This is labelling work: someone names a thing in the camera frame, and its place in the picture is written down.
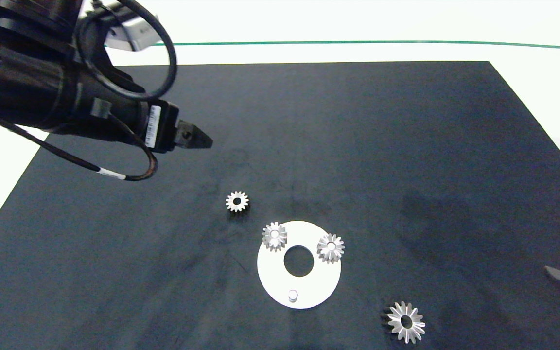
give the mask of white ring plate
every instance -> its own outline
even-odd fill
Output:
[[[332,295],[340,279],[340,261],[327,263],[317,255],[317,243],[327,235],[324,229],[305,221],[289,221],[286,246],[272,252],[261,243],[258,249],[258,278],[269,296],[278,303],[294,309],[307,309],[323,303]],[[313,269],[308,275],[295,277],[284,267],[284,255],[292,246],[301,245],[313,254]],[[297,300],[289,301],[289,291],[297,291]]]

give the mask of plate center hole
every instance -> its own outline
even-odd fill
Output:
[[[409,316],[401,316],[401,325],[405,328],[412,328],[412,319]]]
[[[284,255],[284,267],[295,277],[308,275],[313,269],[313,265],[313,255],[305,246],[292,246]]]

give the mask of robotic arm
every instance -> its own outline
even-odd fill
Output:
[[[173,43],[158,20],[133,0],[104,6],[78,20],[82,0],[0,0],[0,125],[48,151],[103,175],[149,178],[152,152],[175,146],[209,148],[213,141],[178,118],[178,107],[159,98],[176,77]],[[161,38],[170,58],[164,83],[146,92],[111,65],[105,44],[138,51]],[[16,124],[50,133],[118,141],[141,147],[150,161],[144,175],[100,168],[31,137]]]

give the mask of silver metal gear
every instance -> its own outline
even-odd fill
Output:
[[[390,310],[392,313],[386,315],[390,317],[388,324],[389,326],[393,326],[393,333],[399,334],[397,337],[398,340],[405,338],[406,344],[409,343],[409,341],[415,344],[416,338],[418,338],[418,340],[422,339],[420,335],[425,334],[425,331],[422,329],[425,323],[421,322],[422,315],[418,314],[418,308],[412,308],[412,304],[408,303],[406,305],[405,301],[402,301],[401,305],[395,303],[395,307],[391,306]],[[409,328],[403,326],[401,322],[403,316],[407,316],[411,319]]]
[[[327,263],[335,263],[342,258],[345,246],[340,237],[328,233],[324,237],[321,237],[317,244],[317,254]]]
[[[246,193],[243,193],[242,191],[232,192],[228,198],[226,198],[226,206],[231,212],[241,212],[242,210],[245,210],[247,202],[249,202],[249,199],[247,198]]]
[[[277,222],[271,222],[262,229],[262,243],[269,250],[276,252],[286,245],[286,228]]]

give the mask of black table surface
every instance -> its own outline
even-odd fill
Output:
[[[126,67],[152,87],[165,67]],[[182,66],[164,97],[215,140],[117,181],[44,149],[0,211],[0,349],[560,349],[560,152],[488,62]],[[49,135],[141,173],[124,144]],[[244,191],[251,210],[231,217]],[[262,228],[341,235],[335,292],[293,310]],[[406,301],[406,345],[381,314]]]

